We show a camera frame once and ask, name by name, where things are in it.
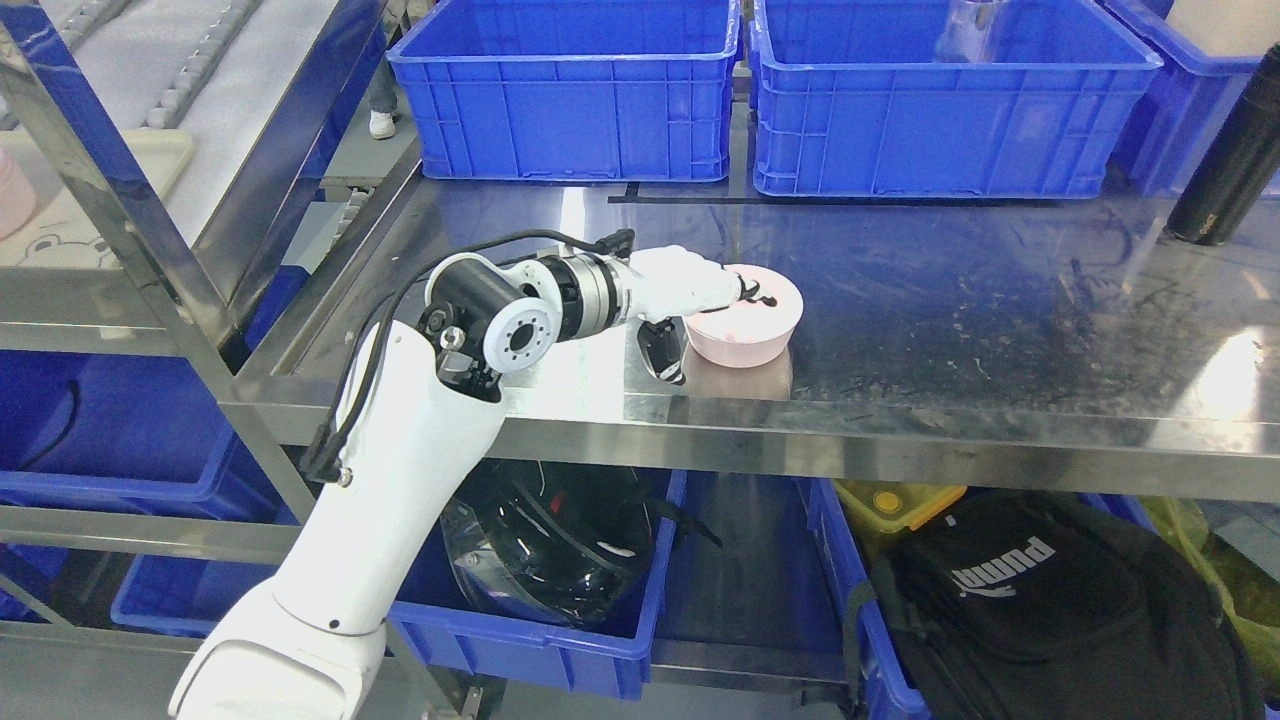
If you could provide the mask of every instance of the white shoe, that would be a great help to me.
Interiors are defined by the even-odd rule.
[[[387,140],[396,135],[396,118],[390,113],[369,113],[369,135],[374,140]]]

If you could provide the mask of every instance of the black cable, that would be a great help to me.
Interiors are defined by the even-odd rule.
[[[302,456],[303,477],[308,480],[315,480],[315,482],[334,482],[338,479],[337,475],[334,475],[335,470],[334,462],[338,459],[338,452],[340,452],[342,448],[347,445],[347,439],[351,437],[351,430],[355,429],[356,421],[360,419],[360,414],[364,411],[365,405],[369,402],[369,395],[374,387],[374,375],[378,372],[378,366],[381,365],[383,354],[387,350],[387,345],[390,342],[392,320],[396,316],[396,310],[399,309],[399,305],[401,302],[403,302],[404,296],[408,295],[408,291],[412,290],[415,284],[426,281],[430,277],[431,272],[440,263],[457,254],[480,252],[483,250],[492,250],[494,247],[508,245],[511,242],[516,242],[520,240],[532,240],[532,238],[554,240],[558,242],[563,242],[570,247],[575,247],[577,250],[584,250],[588,252],[608,252],[611,250],[608,241],[613,236],[611,234],[596,242],[585,242],[576,237],[567,236],[559,231],[553,231],[547,228],[525,229],[498,236],[492,240],[486,240],[484,242],[477,242],[475,245],[454,250],[448,255],[436,258],[435,260],[431,260],[430,263],[420,268],[416,273],[413,273],[413,275],[410,277],[410,279],[404,282],[404,284],[399,286],[399,288],[397,288],[396,292],[387,295],[376,305],[374,305],[374,309],[365,319],[360,334],[356,336],[356,342],[355,347],[352,347],[351,356],[347,359],[346,370],[342,374],[342,382],[338,384],[338,391],[334,395],[334,400],[329,405],[329,411],[325,416],[325,421],[324,424],[316,428],[316,433],[311,439],[311,446],[307,447],[306,454]],[[347,384],[347,375],[355,369],[356,359],[360,355],[360,346],[361,346],[360,338],[364,337],[365,331],[370,324],[370,320],[372,320],[374,316],[378,315],[378,310],[383,307],[384,304],[387,304],[387,306],[385,309],[383,309],[381,315],[379,316],[378,332],[374,336],[374,345],[369,352],[369,363],[365,365],[365,373],[360,378],[360,386],[356,388],[356,395],[352,397],[351,409],[347,411],[347,416],[343,419],[342,425],[338,427],[333,433],[330,433],[329,432],[330,428],[334,427],[334,423],[338,419],[338,406],[340,405],[343,389]]]
[[[52,442],[41,448],[40,452],[36,452],[35,455],[28,457],[22,465],[18,465],[19,473],[29,470],[36,462],[44,460],[46,455],[49,455],[54,450],[58,450],[58,446],[67,439],[67,436],[72,434],[72,428],[76,425],[76,418],[79,416],[79,407],[81,407],[79,382],[67,380],[67,391],[70,392],[72,395],[72,411],[67,414],[67,424],[63,425],[61,432],[58,433],[58,437],[55,437]]]

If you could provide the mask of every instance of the blue bin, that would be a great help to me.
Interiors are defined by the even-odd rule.
[[[68,553],[70,551],[65,547],[0,544],[0,574],[37,598],[49,601],[50,584],[67,562]],[[0,591],[0,620],[41,621],[40,615],[4,591]]]
[[[740,0],[444,0],[388,54],[431,178],[728,174]]]
[[[667,500],[681,503],[685,482],[684,471],[673,473]],[[649,680],[649,648],[673,539],[675,525],[662,520],[649,575],[605,626],[585,632],[470,610],[436,530],[388,619],[424,664],[637,700]],[[131,628],[204,638],[236,600],[274,571],[270,565],[140,556],[111,605],[111,619]]]
[[[306,281],[285,268],[256,342]],[[268,521],[280,500],[180,357],[0,351],[0,502]]]
[[[1206,55],[1165,22],[1174,0],[1102,4],[1165,60],[1116,143],[1116,164],[1143,195],[1180,195],[1262,58]],[[1280,197],[1280,173],[1263,195]]]
[[[755,187],[1094,197],[1161,61],[1089,0],[1011,3],[1000,61],[933,63],[947,0],[756,0]]]
[[[826,561],[832,600],[836,607],[844,610],[849,593],[867,579],[867,569],[831,480],[797,478],[796,486],[805,498],[809,529]],[[1146,511],[1133,497],[1080,493],[1080,500],[1152,530]],[[863,647],[861,665],[867,676],[869,720],[931,720],[933,716],[924,697],[911,687],[899,665],[897,652],[878,603],[869,602],[859,612],[858,633]]]
[[[672,473],[667,500],[681,503],[685,482],[685,471]],[[639,700],[649,682],[649,651],[663,606],[673,537],[675,525],[663,520],[648,578],[595,632],[468,610],[439,534],[419,555],[388,619],[428,665]]]

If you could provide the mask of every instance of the robotic hand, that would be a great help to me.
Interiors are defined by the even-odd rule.
[[[759,293],[678,246],[631,255],[623,232],[614,252],[561,247],[506,270],[480,255],[451,256],[428,278],[417,327],[393,320],[381,352],[378,325],[370,331],[337,406],[339,423],[355,423],[337,452],[335,482],[275,575],[247,592],[192,657],[170,716],[353,717],[410,565],[498,436],[502,375],[538,363],[554,342],[637,318],[650,370],[681,382],[671,318]],[[361,393],[367,372],[370,392]]]

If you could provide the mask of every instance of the pink bottle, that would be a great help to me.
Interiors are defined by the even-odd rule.
[[[0,149],[0,240],[20,228],[35,209],[35,188],[18,163]]]

